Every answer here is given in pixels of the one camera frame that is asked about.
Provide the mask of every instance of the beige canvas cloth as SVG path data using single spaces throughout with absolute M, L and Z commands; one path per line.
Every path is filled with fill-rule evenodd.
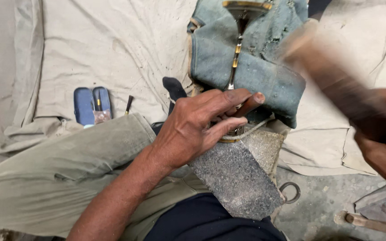
M 166 119 L 164 76 L 185 88 L 187 24 L 195 0 L 16 0 L 16 81 L 13 125 L 0 130 L 0 154 L 22 151 L 81 129 L 77 87 L 109 89 L 113 117 L 131 113 L 149 124 Z
M 352 68 L 368 77 L 368 87 L 386 87 L 386 0 L 332 1 L 320 25 L 354 57 Z M 377 175 L 364 161 L 348 120 L 310 82 L 297 119 L 284 141 L 280 166 L 303 175 Z

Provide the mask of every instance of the khaki pants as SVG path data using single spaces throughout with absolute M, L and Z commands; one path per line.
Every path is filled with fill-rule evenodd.
M 89 202 L 155 134 L 130 114 L 48 140 L 0 163 L 0 228 L 67 237 Z M 209 192 L 193 173 L 165 178 L 132 215 L 121 240 L 143 240 L 175 203 Z

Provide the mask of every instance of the forearm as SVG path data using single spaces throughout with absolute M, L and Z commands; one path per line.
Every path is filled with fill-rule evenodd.
M 146 147 L 90 202 L 67 240 L 117 240 L 137 206 L 171 172 L 169 168 L 157 165 L 157 158 L 153 147 Z

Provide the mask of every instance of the blurred hammer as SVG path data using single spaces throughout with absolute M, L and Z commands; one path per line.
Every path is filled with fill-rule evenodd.
M 386 143 L 386 98 L 350 75 L 337 63 L 337 54 L 326 56 L 328 43 L 316 41 L 317 24 L 308 21 L 292 32 L 282 45 L 282 59 L 291 65 L 300 64 L 357 130 L 373 141 Z

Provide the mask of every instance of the concrete floor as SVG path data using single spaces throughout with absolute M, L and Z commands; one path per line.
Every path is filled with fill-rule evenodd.
M 0 129 L 11 124 L 16 109 L 16 100 L 12 97 L 14 26 L 14 1 L 0 0 Z M 294 204 L 284 205 L 275 221 L 276 226 L 286 232 L 292 241 L 347 236 L 371 241 L 386 240 L 384 233 L 348 223 L 339 225 L 333 221 L 336 213 L 352 209 L 354 201 L 385 185 L 382 178 L 365 175 L 310 177 L 278 168 L 277 180 L 279 186 L 293 181 L 302 190 L 300 199 Z
M 336 224 L 335 215 L 342 210 L 353 212 L 353 203 L 364 195 L 386 185 L 381 177 L 361 174 L 336 176 L 303 176 L 278 168 L 277 183 L 292 181 L 299 185 L 301 196 L 296 203 L 285 204 L 275 219 L 291 241 L 346 240 L 386 241 L 386 233 L 356 227 L 350 223 Z M 294 196 L 294 189 L 287 194 Z

